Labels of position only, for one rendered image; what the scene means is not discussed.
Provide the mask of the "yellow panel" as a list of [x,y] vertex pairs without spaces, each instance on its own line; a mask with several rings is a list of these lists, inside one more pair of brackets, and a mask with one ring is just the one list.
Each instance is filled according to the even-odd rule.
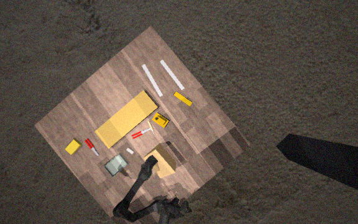
[[157,108],[158,106],[143,90],[99,127],[95,133],[110,149]]

